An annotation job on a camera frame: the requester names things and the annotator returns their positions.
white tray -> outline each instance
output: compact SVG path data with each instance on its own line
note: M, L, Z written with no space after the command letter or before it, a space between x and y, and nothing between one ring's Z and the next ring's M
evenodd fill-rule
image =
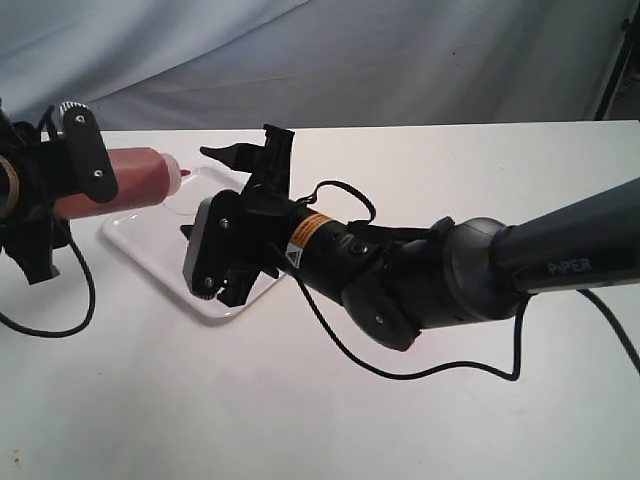
M180 225L192 224L198 205L221 190L240 191L235 179L209 167L198 167L182 180L178 193L164 203L125 214L115 214L102 227L105 236L166 285L184 302L210 319L228 319L240 313L276 280L260 274L247 304L227 307L218 300L202 300L189 292L182 276L187 240Z

white table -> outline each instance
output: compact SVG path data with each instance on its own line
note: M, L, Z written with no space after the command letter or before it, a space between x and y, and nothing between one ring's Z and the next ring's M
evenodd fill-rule
M261 131L112 132L184 166L202 144L262 142ZM444 215L520 223L640 176L640 125L626 123L301 130L292 190L353 183L379 223ZM362 207L323 191L347 220ZM92 326L65 340L0 329L0 478L637 478L640 380L610 327L575 293L531 302L522 379L450 371L414 382L351 364L291 279L224 326L199 323L99 233L73 224L92 267ZM32 326L79 321L86 287L68 249L62 276L27 287L0 265L2 311ZM640 288L601 291L640 343ZM512 322L425 332L405 353L320 306L344 341L394 371L475 359L510 368Z

orange label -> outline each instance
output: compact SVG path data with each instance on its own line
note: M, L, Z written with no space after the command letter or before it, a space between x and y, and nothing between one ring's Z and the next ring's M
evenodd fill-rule
M322 225L331 221L331 218L321 213L314 213L308 216L296 227L293 235L291 235L289 239L289 243L296 247L304 248L307 242L309 242L309 239L313 237L313 234L316 233Z

bolt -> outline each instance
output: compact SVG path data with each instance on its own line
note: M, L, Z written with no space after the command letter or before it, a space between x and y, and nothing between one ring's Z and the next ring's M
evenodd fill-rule
M350 250L351 250L351 253L353 253L354 255L362 255L369 251L366 245L362 245L361 243L354 243L353 245L351 245Z

white fabric backdrop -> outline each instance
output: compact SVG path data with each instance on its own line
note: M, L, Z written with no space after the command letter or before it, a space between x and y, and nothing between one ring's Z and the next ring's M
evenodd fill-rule
M35 113L64 94L108 129L589 119L637 0L309 0L278 18L303 2L190 0L191 14L185 2L145 11L139 0L126 14L100 3L124 24L79 49L95 58L55 89L53 62L35 75L10 54L7 79L0 56L7 105Z

